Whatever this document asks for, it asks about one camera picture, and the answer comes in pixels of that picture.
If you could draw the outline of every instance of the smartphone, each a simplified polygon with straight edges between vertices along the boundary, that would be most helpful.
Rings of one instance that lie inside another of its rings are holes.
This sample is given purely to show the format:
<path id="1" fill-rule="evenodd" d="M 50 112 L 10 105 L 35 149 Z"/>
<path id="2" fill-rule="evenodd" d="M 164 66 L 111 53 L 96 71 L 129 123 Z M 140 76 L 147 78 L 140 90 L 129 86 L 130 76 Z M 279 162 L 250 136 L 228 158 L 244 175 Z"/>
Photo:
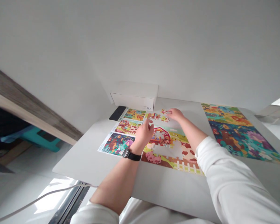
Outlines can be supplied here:
<path id="1" fill-rule="evenodd" d="M 122 113 L 126 108 L 127 107 L 124 106 L 118 106 L 117 109 L 114 111 L 114 113 L 111 115 L 111 117 L 109 117 L 109 120 L 118 121 L 118 119 L 120 118 L 120 116 L 122 115 Z"/>

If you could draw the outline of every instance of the white box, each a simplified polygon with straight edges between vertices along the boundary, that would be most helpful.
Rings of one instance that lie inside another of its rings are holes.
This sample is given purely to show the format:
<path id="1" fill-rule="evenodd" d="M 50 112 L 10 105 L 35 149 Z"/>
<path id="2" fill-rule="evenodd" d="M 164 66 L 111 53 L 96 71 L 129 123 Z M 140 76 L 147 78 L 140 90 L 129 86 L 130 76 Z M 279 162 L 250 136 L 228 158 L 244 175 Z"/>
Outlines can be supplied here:
<path id="1" fill-rule="evenodd" d="M 116 106 L 153 110 L 158 89 L 159 86 L 154 84 L 121 81 L 110 94 Z"/>

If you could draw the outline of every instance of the blue plastic stool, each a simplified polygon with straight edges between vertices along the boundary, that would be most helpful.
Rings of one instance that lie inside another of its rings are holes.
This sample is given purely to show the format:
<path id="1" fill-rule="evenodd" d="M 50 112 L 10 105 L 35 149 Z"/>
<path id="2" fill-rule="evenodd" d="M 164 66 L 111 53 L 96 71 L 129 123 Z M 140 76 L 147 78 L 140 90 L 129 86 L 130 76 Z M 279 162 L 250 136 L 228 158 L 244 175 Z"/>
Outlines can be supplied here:
<path id="1" fill-rule="evenodd" d="M 44 135 L 47 135 L 52 141 L 43 138 L 42 136 Z M 42 131 L 37 127 L 33 127 L 31 130 L 21 134 L 20 138 L 36 144 L 40 147 L 47 148 L 53 152 L 58 152 L 60 150 L 60 148 L 58 148 L 56 144 L 61 140 L 46 133 L 45 131 Z"/>

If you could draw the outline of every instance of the power cord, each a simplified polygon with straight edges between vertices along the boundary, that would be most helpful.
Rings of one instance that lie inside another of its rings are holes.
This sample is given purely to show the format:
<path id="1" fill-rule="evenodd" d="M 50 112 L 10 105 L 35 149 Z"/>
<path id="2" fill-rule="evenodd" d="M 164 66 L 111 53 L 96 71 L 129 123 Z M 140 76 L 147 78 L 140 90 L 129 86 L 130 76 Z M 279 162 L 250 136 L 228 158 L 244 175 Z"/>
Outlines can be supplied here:
<path id="1" fill-rule="evenodd" d="M 28 208 L 30 205 L 33 205 L 35 202 L 39 201 L 40 199 L 44 198 L 45 196 L 48 196 L 49 194 L 53 194 L 53 193 L 57 193 L 57 192 L 60 192 L 60 191 L 65 191 L 65 190 L 69 190 L 69 189 L 72 189 L 74 187 L 94 187 L 94 188 L 97 188 L 98 186 L 93 186 L 91 184 L 76 184 L 76 185 L 68 187 L 68 188 L 64 188 L 64 189 L 48 192 L 48 193 L 42 195 L 41 197 L 39 197 L 38 199 L 34 200 L 33 202 L 30 202 L 29 204 L 25 205 L 24 207 L 21 207 L 20 209 L 14 211 L 13 213 L 10 213 L 9 215 L 6 215 L 6 216 L 0 218 L 0 222 L 2 222 L 3 220 L 6 220 L 6 219 L 14 216 L 15 214 L 17 214 L 17 213 L 19 213 L 21 211 L 23 211 L 24 209 Z"/>

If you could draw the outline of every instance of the tabletop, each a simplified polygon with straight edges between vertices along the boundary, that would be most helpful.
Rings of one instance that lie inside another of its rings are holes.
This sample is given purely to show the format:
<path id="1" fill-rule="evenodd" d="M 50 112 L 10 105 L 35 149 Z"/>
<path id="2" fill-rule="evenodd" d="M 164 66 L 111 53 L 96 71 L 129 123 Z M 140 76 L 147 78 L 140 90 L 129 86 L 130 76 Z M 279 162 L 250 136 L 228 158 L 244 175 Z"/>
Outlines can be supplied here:
<path id="1" fill-rule="evenodd" d="M 169 108 L 180 109 L 185 117 L 207 135 L 215 138 L 200 103 L 157 98 L 155 110 Z M 54 172 L 92 185 L 99 185 L 102 182 L 121 159 L 120 156 L 97 151 L 116 124 L 116 121 L 108 120 L 115 109 L 116 106 L 112 105 L 110 111 L 90 127 L 53 168 Z M 280 153 L 280 140 L 257 120 L 253 112 L 242 108 L 240 110 Z M 280 165 L 239 156 L 236 158 L 243 161 L 255 173 L 265 188 L 280 203 Z M 205 176 L 140 161 L 132 197 L 220 223 Z"/>

